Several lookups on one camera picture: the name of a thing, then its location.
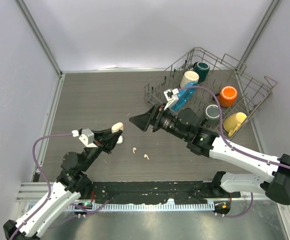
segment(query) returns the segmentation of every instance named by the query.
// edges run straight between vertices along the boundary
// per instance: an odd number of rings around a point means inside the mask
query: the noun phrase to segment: white bracket
[[[220,186],[228,193],[249,192],[265,194],[265,191],[260,186],[263,182],[264,180],[260,176],[254,174],[233,174],[227,172],[221,178]]]
[[[173,106],[179,100],[179,97],[177,96],[178,93],[179,93],[179,90],[177,88],[173,90],[168,89],[164,91],[164,95],[167,100],[167,104],[164,107],[164,111],[170,108],[171,106]]]

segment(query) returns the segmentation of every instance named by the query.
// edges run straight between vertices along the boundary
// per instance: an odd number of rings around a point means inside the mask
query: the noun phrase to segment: small white object
[[[80,135],[78,130],[73,130],[73,131],[71,131],[71,133],[73,134],[74,138],[76,138]]]
[[[121,144],[123,142],[123,136],[119,136],[117,140],[117,144]]]
[[[119,130],[124,130],[124,124],[122,122],[118,122],[111,127],[111,133],[116,133]]]
[[[180,87],[183,88],[185,87],[186,84],[190,83],[190,82],[198,82],[200,79],[200,76],[194,72],[194,71],[186,71],[184,73],[183,78],[181,79],[180,82]]]

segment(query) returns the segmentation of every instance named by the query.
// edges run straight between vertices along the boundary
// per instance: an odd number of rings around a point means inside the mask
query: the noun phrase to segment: orange cup
[[[216,96],[218,97],[219,104],[222,107],[232,106],[237,98],[238,92],[233,86],[225,86],[221,89],[220,93]]]

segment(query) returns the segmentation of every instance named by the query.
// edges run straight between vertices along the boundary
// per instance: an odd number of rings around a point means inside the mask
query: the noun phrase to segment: mug
[[[200,76],[194,72],[194,71],[186,71],[184,73],[184,76],[180,82],[180,87],[183,88],[185,87],[185,85],[187,85],[190,82],[198,82],[199,81]]]
[[[218,97],[219,105],[228,108],[235,103],[237,95],[238,92],[235,87],[225,86],[220,93],[216,94],[216,97]]]
[[[202,83],[205,81],[207,74],[209,74],[210,65],[206,62],[198,61],[193,65],[194,72],[196,72],[199,76],[198,83]]]
[[[204,111],[205,125],[207,127],[217,126],[220,123],[219,107],[215,104],[208,105]]]
[[[223,127],[228,132],[228,136],[231,137],[242,125],[247,118],[243,112],[237,112],[226,118],[223,122]]]

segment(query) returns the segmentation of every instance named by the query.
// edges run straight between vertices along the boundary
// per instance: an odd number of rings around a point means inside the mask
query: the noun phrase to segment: white wall
[[[33,173],[57,75],[12,0],[0,0],[0,240],[21,182]]]
[[[279,83],[255,117],[264,150],[290,155],[290,0],[282,1],[247,60],[247,71]]]
[[[166,68],[193,47],[243,54],[270,0],[26,0],[63,71]]]

